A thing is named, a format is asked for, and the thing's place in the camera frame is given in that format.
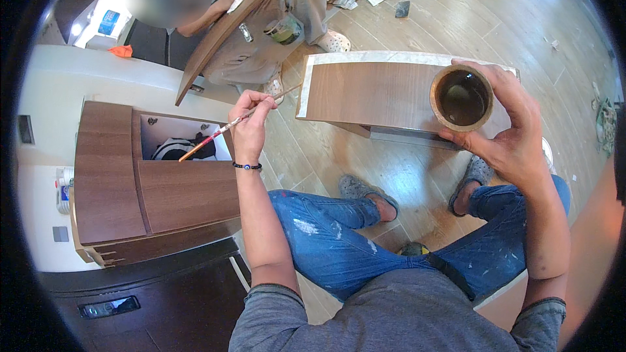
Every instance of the pants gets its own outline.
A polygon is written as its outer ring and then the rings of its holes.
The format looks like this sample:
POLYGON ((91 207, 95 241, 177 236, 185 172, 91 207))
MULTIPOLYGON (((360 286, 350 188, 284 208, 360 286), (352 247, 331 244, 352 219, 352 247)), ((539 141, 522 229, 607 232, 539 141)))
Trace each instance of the pants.
POLYGON ((325 16, 326 0, 263 0, 243 22, 254 41, 246 42, 241 31, 235 29, 202 74, 214 84, 267 83, 303 40, 315 43, 326 34, 326 25, 322 23, 325 16), (283 19, 287 12, 299 21, 304 33, 289 45, 281 45, 263 30, 271 21, 283 19))
MULTIPOLYGON (((561 177, 552 180, 568 213, 569 188, 561 177)), ((434 269, 424 255, 394 254, 353 231, 380 221, 370 199, 331 199, 280 190, 269 195, 295 269, 340 301, 391 270, 434 269)), ((468 214, 487 223, 434 254, 465 277, 478 301, 526 269, 526 202, 513 185, 480 186, 469 201, 468 214)))

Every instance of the bracelet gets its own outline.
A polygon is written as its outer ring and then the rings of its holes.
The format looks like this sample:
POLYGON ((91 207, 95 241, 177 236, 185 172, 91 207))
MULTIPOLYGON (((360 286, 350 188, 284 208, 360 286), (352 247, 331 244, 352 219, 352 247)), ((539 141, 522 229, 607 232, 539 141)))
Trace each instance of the bracelet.
POLYGON ((261 164, 258 164, 256 166, 250 166, 250 165, 239 165, 237 164, 237 162, 233 162, 233 166, 239 169, 244 169, 244 170, 250 170, 250 169, 255 170, 255 169, 260 169, 263 167, 261 166, 261 164))

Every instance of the orange cloth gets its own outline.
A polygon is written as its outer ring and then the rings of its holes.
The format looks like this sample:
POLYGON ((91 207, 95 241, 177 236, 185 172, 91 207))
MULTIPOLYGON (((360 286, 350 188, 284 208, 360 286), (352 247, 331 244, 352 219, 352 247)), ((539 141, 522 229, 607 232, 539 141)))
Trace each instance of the orange cloth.
POLYGON ((132 57, 133 56, 133 47, 130 45, 121 45, 119 47, 113 47, 107 49, 117 57, 132 57))

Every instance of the forearm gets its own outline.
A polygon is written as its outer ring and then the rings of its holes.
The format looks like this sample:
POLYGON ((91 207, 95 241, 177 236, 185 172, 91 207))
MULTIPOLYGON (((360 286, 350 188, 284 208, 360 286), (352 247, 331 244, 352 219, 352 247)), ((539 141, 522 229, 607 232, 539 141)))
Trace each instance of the forearm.
POLYGON ((252 286, 277 283, 299 293, 289 244, 260 174, 237 169, 237 187, 252 286))
POLYGON ((570 263, 570 228, 549 172, 537 177, 532 187, 522 193, 526 199, 528 276, 542 280, 567 273, 570 263))
POLYGON ((197 21, 178 27, 176 30, 185 37, 191 37, 218 20, 224 12, 226 12, 226 10, 223 9, 220 1, 217 0, 215 3, 211 4, 207 12, 205 12, 204 15, 202 15, 197 21))

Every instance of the cabinet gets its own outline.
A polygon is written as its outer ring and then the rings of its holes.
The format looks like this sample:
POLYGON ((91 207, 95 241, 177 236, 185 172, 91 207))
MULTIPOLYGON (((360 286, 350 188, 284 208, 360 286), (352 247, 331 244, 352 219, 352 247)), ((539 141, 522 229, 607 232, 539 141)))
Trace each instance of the cabinet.
POLYGON ((72 212, 81 249, 102 265, 115 266, 177 253, 239 230, 229 133, 215 142, 221 160, 146 160, 159 141, 212 134, 221 125, 85 102, 72 212))

